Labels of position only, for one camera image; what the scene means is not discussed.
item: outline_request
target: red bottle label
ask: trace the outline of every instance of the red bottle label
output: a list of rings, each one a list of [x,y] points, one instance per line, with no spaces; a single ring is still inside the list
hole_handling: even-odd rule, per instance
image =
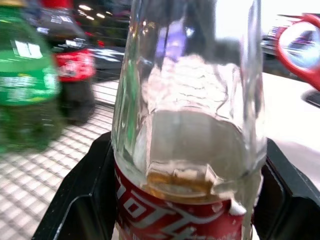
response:
[[[244,208],[234,200],[181,204],[133,185],[115,165],[117,222],[126,240],[241,240]]]
[[[61,82],[76,82],[96,73],[94,57],[88,49],[54,54]]]

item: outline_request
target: label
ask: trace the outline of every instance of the label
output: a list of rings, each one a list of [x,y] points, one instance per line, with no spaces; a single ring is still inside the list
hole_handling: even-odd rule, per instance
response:
[[[72,23],[72,20],[69,16],[52,15],[50,22],[55,23],[55,24],[61,24],[62,22]]]
[[[0,105],[35,104],[58,93],[58,76],[51,66],[27,72],[0,72]]]
[[[133,185],[115,164],[117,222],[126,240],[241,240],[246,213],[234,200],[181,204]]]
[[[43,57],[40,46],[30,42],[15,40],[16,50],[20,57],[29,59],[41,59]]]
[[[88,49],[54,55],[61,82],[77,82],[96,73],[94,57]]]

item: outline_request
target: coca-cola bottle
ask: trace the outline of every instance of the coca-cola bottle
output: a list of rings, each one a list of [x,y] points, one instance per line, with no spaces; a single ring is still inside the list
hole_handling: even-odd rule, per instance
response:
[[[260,12],[133,1],[112,126],[121,239],[251,239],[267,144]]]
[[[94,57],[84,31],[72,17],[71,0],[42,0],[36,29],[53,52],[62,85],[60,108],[71,124],[85,124],[95,108]]]

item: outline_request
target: red object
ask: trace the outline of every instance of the red object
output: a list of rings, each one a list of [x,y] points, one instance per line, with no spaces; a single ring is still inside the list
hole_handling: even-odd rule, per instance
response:
[[[315,15],[305,14],[301,18],[301,21],[298,21],[294,24],[297,24],[300,22],[310,23],[320,29],[320,18]],[[290,60],[286,57],[285,52],[283,51],[283,49],[279,45],[279,38],[280,38],[281,34],[285,31],[285,29],[286,28],[282,28],[277,34],[276,53],[277,53],[277,57],[278,57],[279,61],[282,62],[282,64],[290,72],[297,75],[299,78],[305,80],[307,83],[312,85],[315,89],[320,91],[320,64],[313,67],[313,68],[307,69],[307,68],[296,66],[293,63],[291,63]]]
[[[55,9],[55,8],[65,8],[71,9],[73,8],[72,0],[41,0],[42,5],[45,8]]]
[[[125,239],[242,239],[244,215],[231,211],[231,200],[211,204],[170,202],[133,185],[117,164],[115,176],[117,222],[121,227],[119,234],[125,235]]]
[[[61,82],[77,82],[96,73],[94,57],[88,49],[54,54]]]
[[[98,40],[98,46],[99,47],[104,47],[105,43],[103,41]]]

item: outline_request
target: white surface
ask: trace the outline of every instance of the white surface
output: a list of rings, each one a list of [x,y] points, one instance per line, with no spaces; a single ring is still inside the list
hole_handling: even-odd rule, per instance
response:
[[[302,100],[304,82],[263,74],[266,134],[320,190],[320,108]]]
[[[253,226],[253,228],[252,228],[252,239],[251,240],[260,240],[255,226]]]

